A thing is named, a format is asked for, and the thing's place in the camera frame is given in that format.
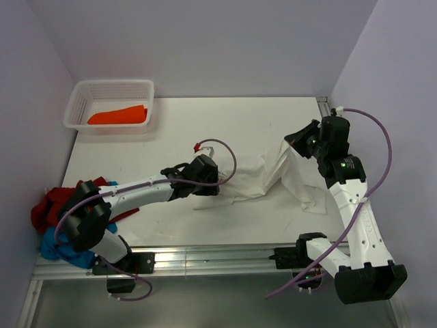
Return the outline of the white printed t-shirt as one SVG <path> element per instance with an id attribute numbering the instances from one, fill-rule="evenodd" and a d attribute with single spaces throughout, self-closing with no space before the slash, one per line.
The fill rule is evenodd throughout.
<path id="1" fill-rule="evenodd" d="M 286 141 L 252 156 L 239 156 L 237 168 L 222 156 L 215 158 L 219 168 L 219 178 L 230 181 L 219 187 L 217 196 L 195 196 L 191 202 L 193 210 L 205 210 L 219 206 L 229 206 L 264 197 L 277 182 L 280 182 L 298 207 L 307 213 L 325 215 L 327 188 L 318 175 L 316 162 L 298 156 Z"/>

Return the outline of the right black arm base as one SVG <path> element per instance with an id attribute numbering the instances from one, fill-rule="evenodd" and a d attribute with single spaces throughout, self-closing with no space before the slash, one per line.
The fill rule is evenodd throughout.
<path id="1" fill-rule="evenodd" d="M 304 269 L 312 260 L 306 255 L 300 255 L 296 247 L 276 247 L 273 249 L 273 254 L 268 257 L 273 260 L 278 270 L 295 270 Z M 307 292 L 318 289 L 322 285 L 322 277 L 311 282 L 305 282 L 295 287 L 302 288 Z"/>

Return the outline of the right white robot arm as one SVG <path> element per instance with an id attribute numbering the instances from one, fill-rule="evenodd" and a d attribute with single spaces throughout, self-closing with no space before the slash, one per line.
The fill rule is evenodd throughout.
<path id="1" fill-rule="evenodd" d="M 404 265 L 396 264 L 379 232 L 369 201 L 367 177 L 361 160 L 349 153 L 350 123 L 337 116 L 312 120 L 284 140 L 301 156 L 314 158 L 318 171 L 339 209 L 350 253 L 320 232 L 301 234 L 296 260 L 314 268 L 320 265 L 335 283 L 344 304 L 390 299 L 407 279 Z"/>

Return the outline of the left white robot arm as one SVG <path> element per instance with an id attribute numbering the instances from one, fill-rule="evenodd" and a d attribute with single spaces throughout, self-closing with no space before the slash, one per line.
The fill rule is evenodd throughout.
<path id="1" fill-rule="evenodd" d="M 107 230 L 110 220 L 148 204 L 191 194 L 217 195 L 218 182 L 218 166 L 205 154 L 138 182 L 97 187 L 87 181 L 59 212 L 55 233 L 63 232 L 75 252 L 91 251 L 116 272 L 125 273 L 132 267 L 133 256 L 124 238 Z"/>

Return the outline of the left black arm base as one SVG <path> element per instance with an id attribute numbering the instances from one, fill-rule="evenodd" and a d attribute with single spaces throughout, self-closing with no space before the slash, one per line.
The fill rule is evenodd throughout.
<path id="1" fill-rule="evenodd" d="M 107 292 L 120 301 L 139 301 L 148 298 L 153 286 L 150 281 L 142 277 L 154 272 L 155 253 L 134 252 L 115 264 L 108 264 L 106 260 L 98 258 L 92 267 L 92 275 L 107 278 Z M 129 297 L 136 287 L 146 286 L 147 292 L 138 297 Z"/>

